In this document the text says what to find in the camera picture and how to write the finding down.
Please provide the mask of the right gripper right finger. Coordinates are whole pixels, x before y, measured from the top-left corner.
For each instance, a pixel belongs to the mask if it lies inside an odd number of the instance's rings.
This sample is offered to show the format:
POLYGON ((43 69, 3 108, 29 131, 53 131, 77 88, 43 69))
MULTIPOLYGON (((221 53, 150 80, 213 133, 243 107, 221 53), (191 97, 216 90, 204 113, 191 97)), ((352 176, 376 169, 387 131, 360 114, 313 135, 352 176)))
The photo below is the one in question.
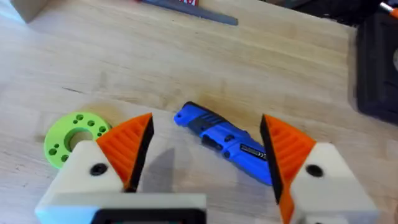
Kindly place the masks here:
POLYGON ((377 222, 379 210, 334 144, 270 115, 260 132, 283 224, 377 222))

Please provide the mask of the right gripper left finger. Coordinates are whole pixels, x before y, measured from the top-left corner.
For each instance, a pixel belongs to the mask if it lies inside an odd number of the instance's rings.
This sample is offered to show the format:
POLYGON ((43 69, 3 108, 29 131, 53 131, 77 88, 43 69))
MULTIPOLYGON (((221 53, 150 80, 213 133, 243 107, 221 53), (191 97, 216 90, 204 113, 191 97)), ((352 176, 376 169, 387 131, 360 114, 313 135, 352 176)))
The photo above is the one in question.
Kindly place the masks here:
POLYGON ((46 196, 135 192, 153 135, 150 113, 115 127, 93 113, 61 117, 45 136, 45 157, 59 169, 46 196))

